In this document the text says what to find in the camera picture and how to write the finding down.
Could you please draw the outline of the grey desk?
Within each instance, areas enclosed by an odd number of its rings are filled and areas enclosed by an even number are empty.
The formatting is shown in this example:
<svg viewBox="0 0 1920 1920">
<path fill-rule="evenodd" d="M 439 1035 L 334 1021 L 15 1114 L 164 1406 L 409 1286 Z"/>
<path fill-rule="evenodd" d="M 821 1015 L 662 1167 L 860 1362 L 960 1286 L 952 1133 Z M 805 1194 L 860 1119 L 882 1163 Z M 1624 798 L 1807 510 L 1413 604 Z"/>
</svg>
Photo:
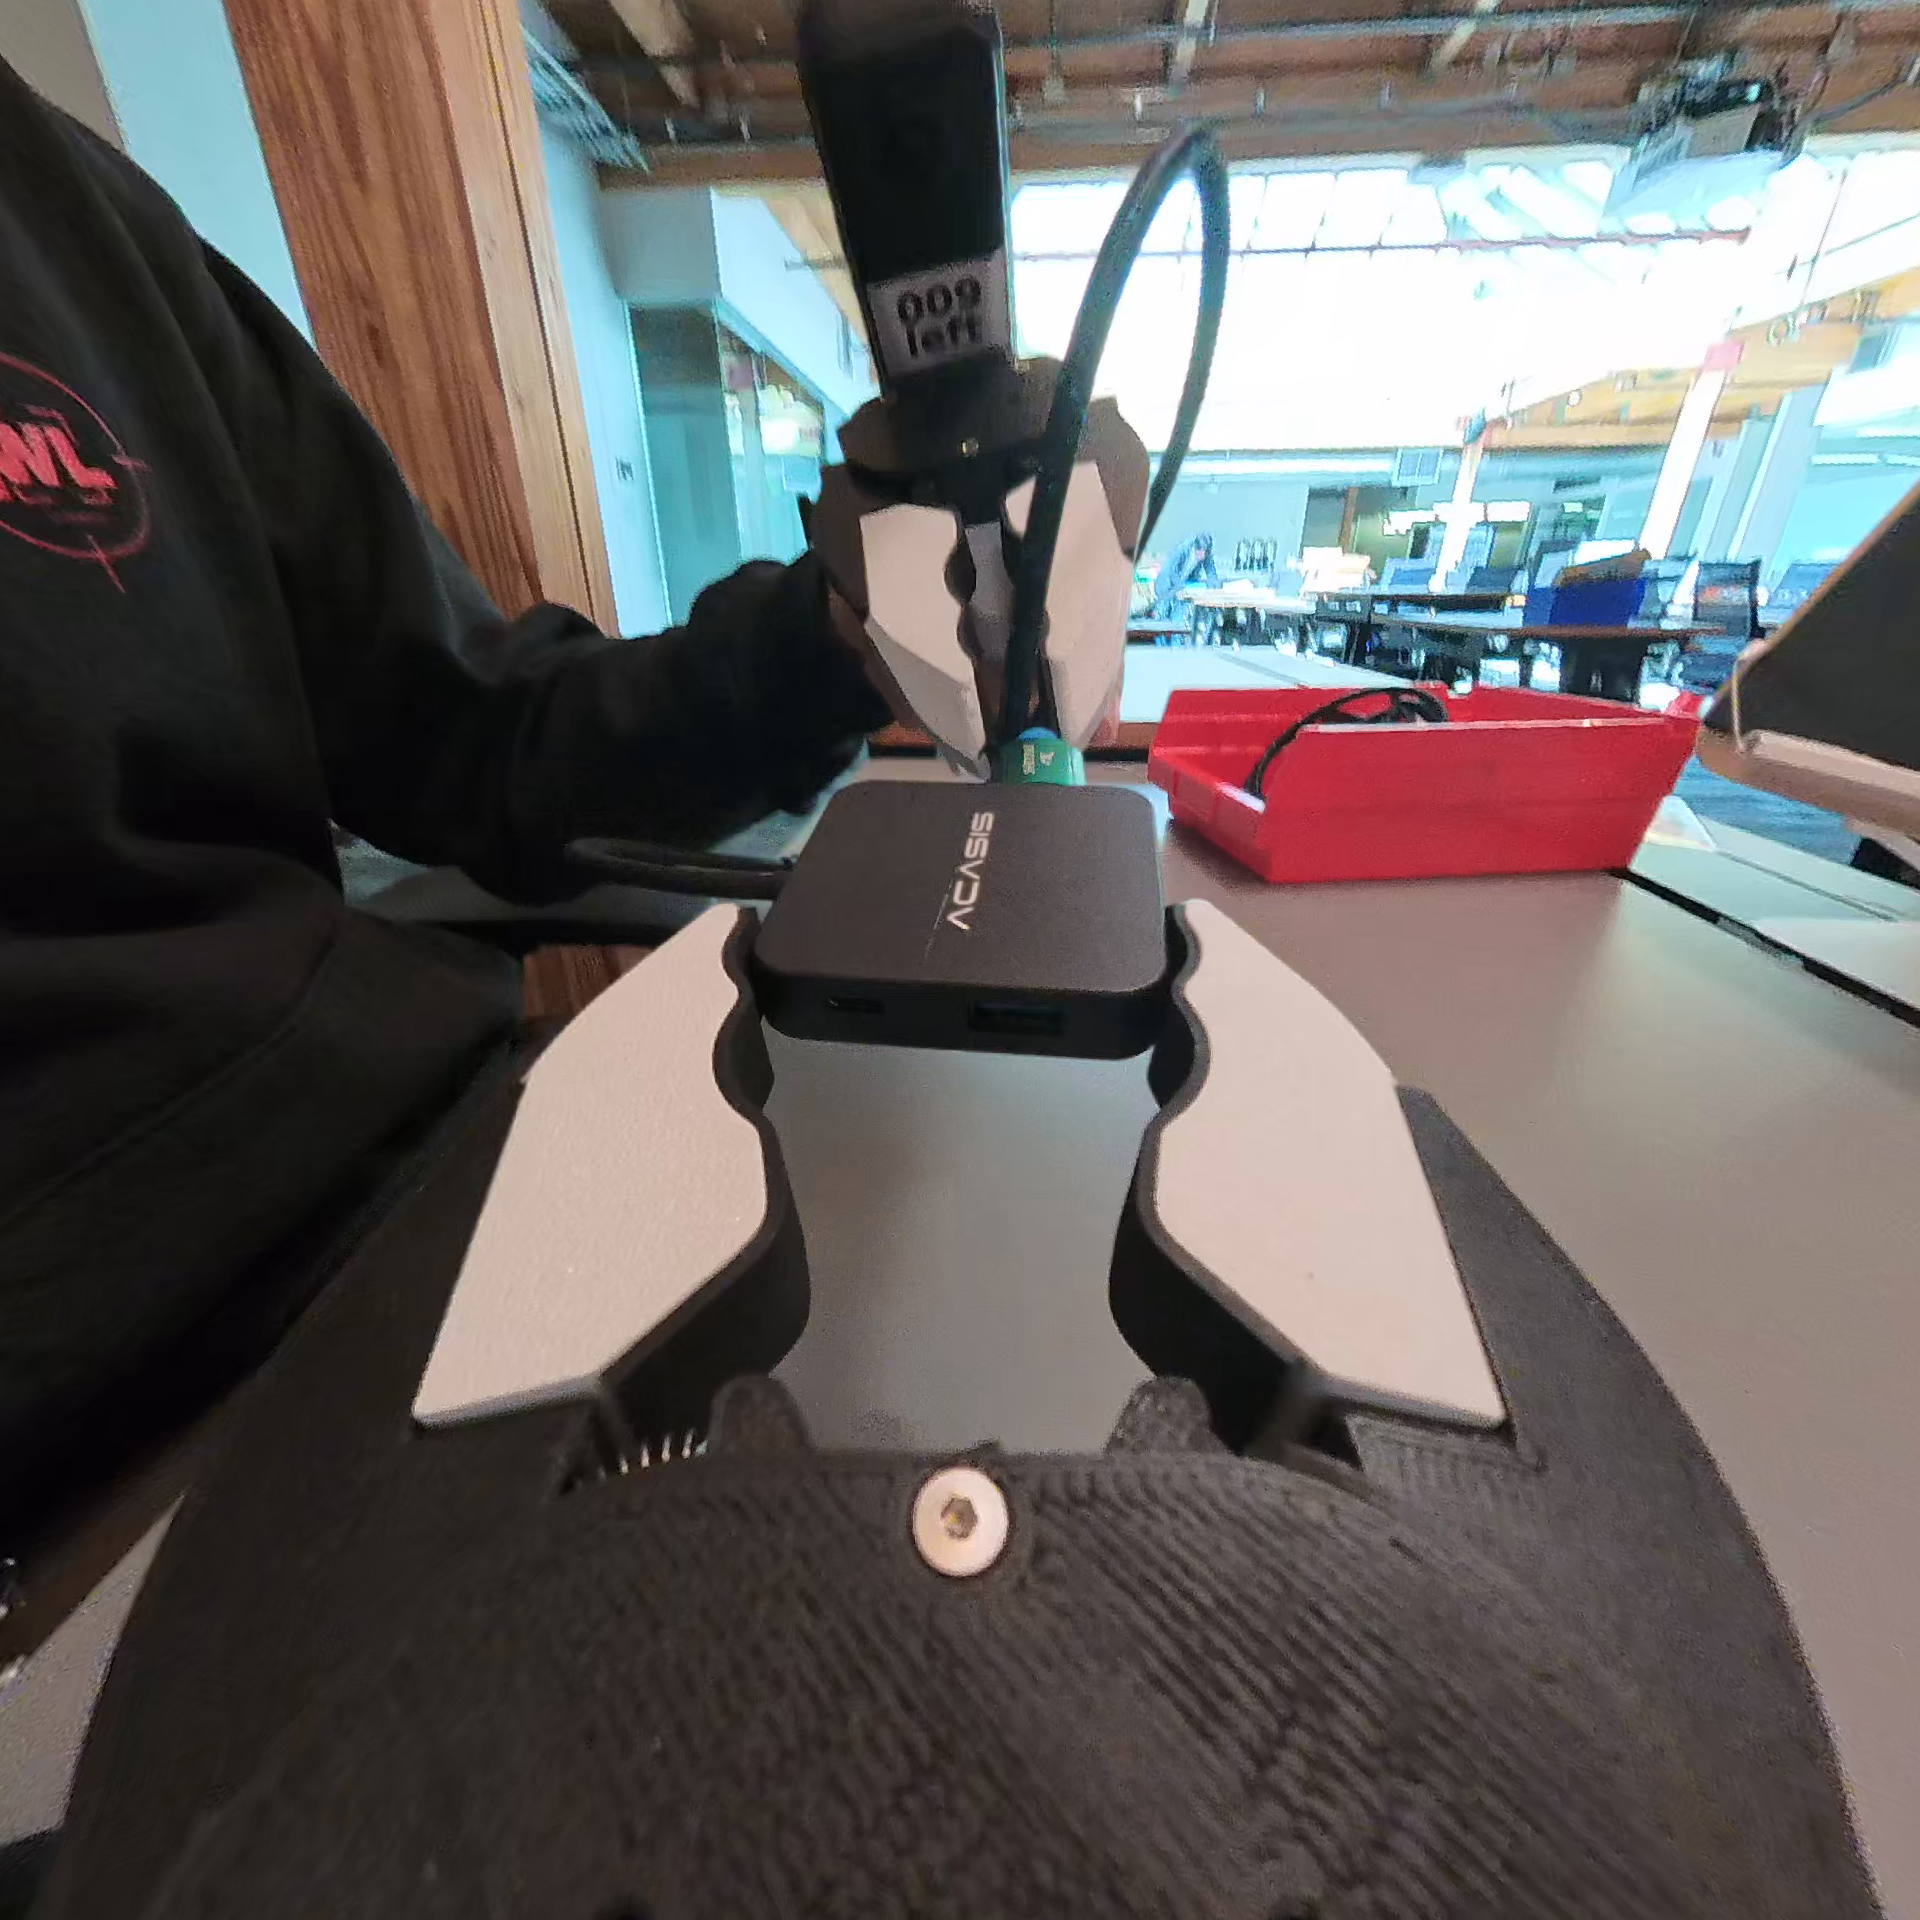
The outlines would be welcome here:
<svg viewBox="0 0 1920 1920">
<path fill-rule="evenodd" d="M 1613 874 L 1206 899 L 1434 1096 L 1682 1402 L 1823 1695 L 1887 1916 L 1914 1916 L 1914 1027 Z M 832 1445 L 1090 1448 L 1142 1062 L 765 1037 L 812 1271 L 782 1370 Z"/>
</svg>

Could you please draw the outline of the black USB hub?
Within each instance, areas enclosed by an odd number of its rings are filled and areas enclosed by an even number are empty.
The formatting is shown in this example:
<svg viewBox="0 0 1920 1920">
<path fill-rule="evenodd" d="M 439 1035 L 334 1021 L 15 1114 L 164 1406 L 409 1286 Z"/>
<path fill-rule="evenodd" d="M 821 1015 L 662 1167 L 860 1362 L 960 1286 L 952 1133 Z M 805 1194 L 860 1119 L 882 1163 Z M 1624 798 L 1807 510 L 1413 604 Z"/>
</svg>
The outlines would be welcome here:
<svg viewBox="0 0 1920 1920">
<path fill-rule="evenodd" d="M 1128 783 L 856 781 L 782 860 L 588 836 L 566 864 L 765 902 L 751 994 L 791 1039 L 1126 1061 L 1168 1010 L 1161 815 Z"/>
</svg>

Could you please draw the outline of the person's black clothed torso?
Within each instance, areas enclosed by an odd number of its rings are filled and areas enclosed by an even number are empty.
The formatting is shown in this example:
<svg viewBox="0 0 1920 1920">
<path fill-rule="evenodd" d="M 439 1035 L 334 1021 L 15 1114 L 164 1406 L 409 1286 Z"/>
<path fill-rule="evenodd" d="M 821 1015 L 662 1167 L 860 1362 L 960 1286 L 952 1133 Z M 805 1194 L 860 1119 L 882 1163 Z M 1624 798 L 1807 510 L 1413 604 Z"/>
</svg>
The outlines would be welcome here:
<svg viewBox="0 0 1920 1920">
<path fill-rule="evenodd" d="M 320 356 L 5 66 L 5 1555 L 257 1364 L 516 1015 L 348 904 L 480 851 L 436 539 Z"/>
</svg>

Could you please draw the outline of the person's left forearm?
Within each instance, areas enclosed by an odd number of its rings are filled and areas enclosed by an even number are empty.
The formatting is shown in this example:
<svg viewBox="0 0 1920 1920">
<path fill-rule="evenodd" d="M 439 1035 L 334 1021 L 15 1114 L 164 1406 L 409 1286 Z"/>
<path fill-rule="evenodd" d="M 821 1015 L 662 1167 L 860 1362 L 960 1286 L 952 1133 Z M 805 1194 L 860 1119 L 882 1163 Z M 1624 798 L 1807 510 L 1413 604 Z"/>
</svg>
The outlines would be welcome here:
<svg viewBox="0 0 1920 1920">
<path fill-rule="evenodd" d="M 384 636 L 336 690 L 332 830 L 513 904 L 583 891 L 588 840 L 705 851 L 802 814 L 895 719 L 812 555 L 748 563 L 637 638 L 487 613 L 454 570 L 439 627 Z"/>
</svg>

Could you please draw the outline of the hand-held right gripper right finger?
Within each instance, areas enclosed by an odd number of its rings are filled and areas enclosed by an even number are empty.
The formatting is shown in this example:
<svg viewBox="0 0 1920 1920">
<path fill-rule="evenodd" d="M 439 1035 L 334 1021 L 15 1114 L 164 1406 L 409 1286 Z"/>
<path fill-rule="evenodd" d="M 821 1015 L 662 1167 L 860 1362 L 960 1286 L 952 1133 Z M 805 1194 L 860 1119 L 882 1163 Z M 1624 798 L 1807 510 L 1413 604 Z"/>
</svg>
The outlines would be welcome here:
<svg viewBox="0 0 1920 1920">
<path fill-rule="evenodd" d="M 1214 1439 L 1254 1456 L 1350 1416 L 1505 1432 L 1398 1078 L 1217 904 L 1168 912 L 1148 1085 L 1110 1317 L 1148 1374 L 1197 1392 Z"/>
</svg>

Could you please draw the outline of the ceiling projector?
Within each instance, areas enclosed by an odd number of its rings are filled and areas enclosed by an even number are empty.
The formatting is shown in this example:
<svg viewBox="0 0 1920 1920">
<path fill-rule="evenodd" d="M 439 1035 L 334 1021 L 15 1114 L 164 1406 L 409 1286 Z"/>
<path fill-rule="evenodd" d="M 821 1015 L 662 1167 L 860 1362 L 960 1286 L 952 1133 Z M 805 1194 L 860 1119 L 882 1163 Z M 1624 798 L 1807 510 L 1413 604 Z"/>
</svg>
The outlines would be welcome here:
<svg viewBox="0 0 1920 1920">
<path fill-rule="evenodd" d="M 1703 226 L 1713 205 L 1761 192 L 1802 144 L 1799 104 L 1780 78 L 1727 63 L 1682 66 L 1613 176 L 1602 220 Z"/>
</svg>

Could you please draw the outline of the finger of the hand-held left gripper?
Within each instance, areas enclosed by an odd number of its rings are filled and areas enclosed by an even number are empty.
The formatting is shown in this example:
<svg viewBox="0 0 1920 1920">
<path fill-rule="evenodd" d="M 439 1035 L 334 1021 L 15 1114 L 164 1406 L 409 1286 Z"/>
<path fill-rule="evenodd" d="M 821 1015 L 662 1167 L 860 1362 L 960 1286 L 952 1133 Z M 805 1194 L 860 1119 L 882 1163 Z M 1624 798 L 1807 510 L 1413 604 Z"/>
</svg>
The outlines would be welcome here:
<svg viewBox="0 0 1920 1920">
<path fill-rule="evenodd" d="M 1000 722 L 1002 738 L 1046 726 L 1084 749 L 1117 716 L 1148 491 L 1145 444 L 1114 397 L 1093 397 L 1046 576 L 1032 703 Z"/>
<path fill-rule="evenodd" d="M 962 640 L 964 599 L 949 586 L 962 522 L 936 508 L 895 502 L 860 519 L 860 558 L 878 660 L 909 719 L 960 771 L 989 766 L 975 663 Z"/>
</svg>

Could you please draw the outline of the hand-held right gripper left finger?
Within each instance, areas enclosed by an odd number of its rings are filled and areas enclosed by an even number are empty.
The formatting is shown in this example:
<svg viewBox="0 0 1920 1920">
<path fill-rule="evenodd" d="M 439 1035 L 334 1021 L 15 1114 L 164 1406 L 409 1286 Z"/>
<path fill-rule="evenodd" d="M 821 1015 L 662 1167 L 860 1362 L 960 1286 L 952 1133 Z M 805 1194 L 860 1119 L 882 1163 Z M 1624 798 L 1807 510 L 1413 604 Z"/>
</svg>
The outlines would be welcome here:
<svg viewBox="0 0 1920 1920">
<path fill-rule="evenodd" d="M 759 916 L 712 904 L 599 994 L 524 1077 L 414 1419 L 615 1407 L 708 1427 L 808 1315 L 807 1248 L 764 1107 Z"/>
</svg>

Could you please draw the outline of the black panel with wooden back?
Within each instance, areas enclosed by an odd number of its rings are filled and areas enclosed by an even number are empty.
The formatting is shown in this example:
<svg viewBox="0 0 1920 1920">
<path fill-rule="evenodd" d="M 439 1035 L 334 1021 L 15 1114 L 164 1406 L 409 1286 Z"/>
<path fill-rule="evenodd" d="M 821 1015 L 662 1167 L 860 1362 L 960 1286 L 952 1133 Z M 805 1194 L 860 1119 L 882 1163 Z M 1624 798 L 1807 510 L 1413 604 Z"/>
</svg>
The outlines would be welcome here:
<svg viewBox="0 0 1920 1920">
<path fill-rule="evenodd" d="M 1914 810 L 1918 493 L 1735 663 L 1700 719 L 1727 778 L 1760 768 Z"/>
</svg>

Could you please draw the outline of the red bin with cables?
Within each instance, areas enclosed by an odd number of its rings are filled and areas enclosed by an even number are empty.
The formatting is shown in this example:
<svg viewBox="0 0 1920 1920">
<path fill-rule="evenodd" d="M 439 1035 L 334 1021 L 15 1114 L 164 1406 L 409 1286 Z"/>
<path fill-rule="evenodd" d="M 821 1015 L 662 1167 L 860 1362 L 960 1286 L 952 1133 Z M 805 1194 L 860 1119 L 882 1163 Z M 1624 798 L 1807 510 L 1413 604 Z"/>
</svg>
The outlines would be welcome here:
<svg viewBox="0 0 1920 1920">
<path fill-rule="evenodd" d="M 1607 874 L 1693 756 L 1661 710 L 1519 687 L 1174 690 L 1148 755 L 1177 824 L 1265 882 Z"/>
</svg>

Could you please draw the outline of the row of office desks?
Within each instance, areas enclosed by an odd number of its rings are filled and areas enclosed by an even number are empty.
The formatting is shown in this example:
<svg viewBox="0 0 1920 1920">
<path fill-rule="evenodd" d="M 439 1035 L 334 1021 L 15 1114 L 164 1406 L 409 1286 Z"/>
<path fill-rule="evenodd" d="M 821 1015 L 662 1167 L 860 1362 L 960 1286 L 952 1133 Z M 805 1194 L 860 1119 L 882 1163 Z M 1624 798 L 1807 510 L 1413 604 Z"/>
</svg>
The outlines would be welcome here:
<svg viewBox="0 0 1920 1920">
<path fill-rule="evenodd" d="M 1542 672 L 1551 690 L 1636 703 L 1644 686 L 1708 694 L 1761 638 L 1752 563 L 1654 563 L 1624 552 L 1553 579 L 1647 580 L 1644 615 L 1628 629 L 1528 629 L 1525 586 L 1494 570 L 1482 582 L 1230 582 L 1188 591 L 1166 613 L 1142 613 L 1126 638 L 1148 645 L 1265 645 L 1321 656 L 1398 680 L 1473 687 L 1497 670 L 1519 690 Z"/>
</svg>

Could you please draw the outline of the person's left hand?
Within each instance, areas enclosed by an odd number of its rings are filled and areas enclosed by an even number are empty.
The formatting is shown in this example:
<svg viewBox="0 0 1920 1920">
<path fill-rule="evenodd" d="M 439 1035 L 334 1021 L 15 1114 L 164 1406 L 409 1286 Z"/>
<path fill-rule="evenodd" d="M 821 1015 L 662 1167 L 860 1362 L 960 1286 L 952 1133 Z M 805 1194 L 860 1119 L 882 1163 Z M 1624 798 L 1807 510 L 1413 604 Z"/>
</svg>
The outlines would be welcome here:
<svg viewBox="0 0 1920 1920">
<path fill-rule="evenodd" d="M 826 627 L 868 670 L 879 660 L 870 632 L 866 522 L 889 506 L 856 469 L 829 463 L 822 469 L 821 488 L 802 517 L 807 551 L 822 579 Z"/>
</svg>

